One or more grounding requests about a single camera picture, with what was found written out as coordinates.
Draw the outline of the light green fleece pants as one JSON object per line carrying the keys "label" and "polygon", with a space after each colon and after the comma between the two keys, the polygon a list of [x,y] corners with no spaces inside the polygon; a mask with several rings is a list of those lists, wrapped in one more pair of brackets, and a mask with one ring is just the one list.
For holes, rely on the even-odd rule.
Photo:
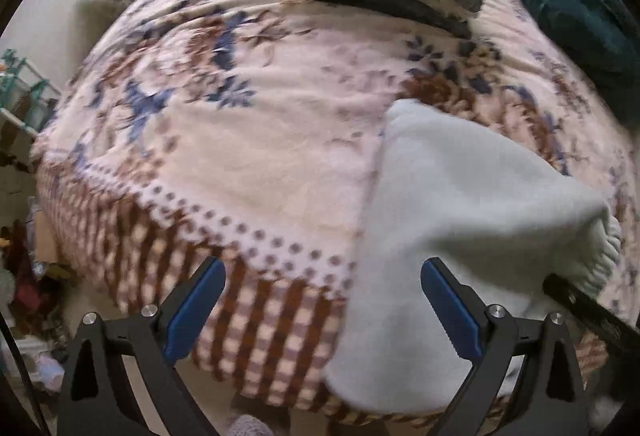
{"label": "light green fleece pants", "polygon": [[323,381],[374,414],[446,406],[469,373],[420,285],[440,258],[488,304],[540,319],[559,274],[590,296],[622,257],[605,198],[485,126],[404,99],[388,110],[344,326]]}

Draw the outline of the floral bed blanket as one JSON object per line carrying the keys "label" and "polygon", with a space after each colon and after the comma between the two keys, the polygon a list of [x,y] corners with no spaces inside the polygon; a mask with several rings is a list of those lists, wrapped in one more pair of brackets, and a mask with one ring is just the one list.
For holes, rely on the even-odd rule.
{"label": "floral bed blanket", "polygon": [[124,312],[209,255],[227,287],[193,358],[248,398],[348,423],[324,384],[358,267],[385,119],[410,99],[485,126],[600,192],[622,257],[593,296],[639,315],[631,133],[521,0],[468,40],[321,0],[138,0],[67,85],[32,159],[64,256]]}

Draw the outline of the teal shoe rack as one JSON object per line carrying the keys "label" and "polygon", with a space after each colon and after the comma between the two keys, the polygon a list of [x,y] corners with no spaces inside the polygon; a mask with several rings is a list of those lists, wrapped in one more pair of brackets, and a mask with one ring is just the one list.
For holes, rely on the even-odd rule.
{"label": "teal shoe rack", "polygon": [[62,92],[15,49],[1,54],[1,119],[35,139],[46,127]]}

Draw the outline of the dark teal quilt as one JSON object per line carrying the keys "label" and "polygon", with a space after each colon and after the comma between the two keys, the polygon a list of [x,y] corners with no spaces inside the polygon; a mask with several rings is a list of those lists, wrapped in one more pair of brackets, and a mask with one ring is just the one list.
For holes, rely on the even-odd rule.
{"label": "dark teal quilt", "polygon": [[639,125],[639,23],[621,0],[521,0],[617,118]]}

